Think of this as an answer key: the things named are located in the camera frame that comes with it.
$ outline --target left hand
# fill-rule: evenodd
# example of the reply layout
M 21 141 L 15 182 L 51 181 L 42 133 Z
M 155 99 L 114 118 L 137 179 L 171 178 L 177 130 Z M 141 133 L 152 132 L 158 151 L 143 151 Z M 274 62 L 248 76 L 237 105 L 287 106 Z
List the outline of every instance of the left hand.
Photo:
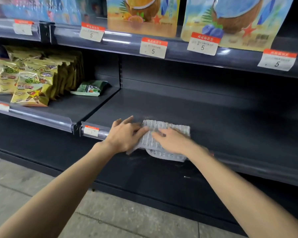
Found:
M 133 116 L 122 121 L 113 122 L 107 138 L 103 141 L 111 145 L 116 153 L 126 152 L 133 148 L 139 139 L 149 131 L 148 127 L 141 127 L 140 123 L 131 123 Z

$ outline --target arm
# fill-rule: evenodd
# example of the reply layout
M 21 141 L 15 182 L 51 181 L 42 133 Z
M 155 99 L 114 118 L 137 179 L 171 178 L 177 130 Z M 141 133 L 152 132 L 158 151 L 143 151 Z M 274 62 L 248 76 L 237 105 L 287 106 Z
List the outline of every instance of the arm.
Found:
M 187 156 L 250 238 L 298 238 L 298 220 L 274 200 L 171 128 L 152 136 L 163 148 Z
M 58 237 L 111 157 L 131 149 L 148 131 L 131 124 L 132 118 L 116 120 L 105 141 L 96 143 L 0 227 L 0 238 Z

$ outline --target price label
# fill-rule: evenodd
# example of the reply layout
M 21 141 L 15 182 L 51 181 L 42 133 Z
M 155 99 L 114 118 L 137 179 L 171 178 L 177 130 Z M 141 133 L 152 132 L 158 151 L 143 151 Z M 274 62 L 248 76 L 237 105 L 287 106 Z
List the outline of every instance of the price label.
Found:
M 193 32 L 187 50 L 214 56 L 221 39 Z
M 82 22 L 82 28 L 79 33 L 79 36 L 87 40 L 100 42 L 103 38 L 104 33 L 105 33 L 104 27 Z
M 6 103 L 0 103 L 0 110 L 9 112 L 10 106 Z
M 140 44 L 140 54 L 165 58 L 168 42 L 143 37 Z
M 95 127 L 92 127 L 92 126 L 85 125 L 83 132 L 86 135 L 91 135 L 91 136 L 98 137 L 99 128 L 95 128 Z
M 258 67 L 289 71 L 296 61 L 297 53 L 265 49 Z
M 13 30 L 16 34 L 32 36 L 32 25 L 34 22 L 15 19 Z

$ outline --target floor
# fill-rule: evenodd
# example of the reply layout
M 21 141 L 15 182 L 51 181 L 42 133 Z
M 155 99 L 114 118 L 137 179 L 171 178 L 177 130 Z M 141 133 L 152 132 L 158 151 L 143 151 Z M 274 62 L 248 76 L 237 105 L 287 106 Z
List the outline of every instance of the floor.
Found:
M 0 225 L 53 177 L 0 159 Z M 243 238 L 102 192 L 88 191 L 60 237 Z

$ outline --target coconut packaging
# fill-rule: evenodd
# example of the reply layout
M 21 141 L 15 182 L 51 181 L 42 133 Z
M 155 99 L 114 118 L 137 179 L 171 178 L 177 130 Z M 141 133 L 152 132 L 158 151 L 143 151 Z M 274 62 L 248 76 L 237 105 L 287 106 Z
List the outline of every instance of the coconut packaging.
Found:
M 175 37 L 180 0 L 107 0 L 108 28 Z
M 187 0 L 181 38 L 192 32 L 221 38 L 219 46 L 270 48 L 293 0 Z

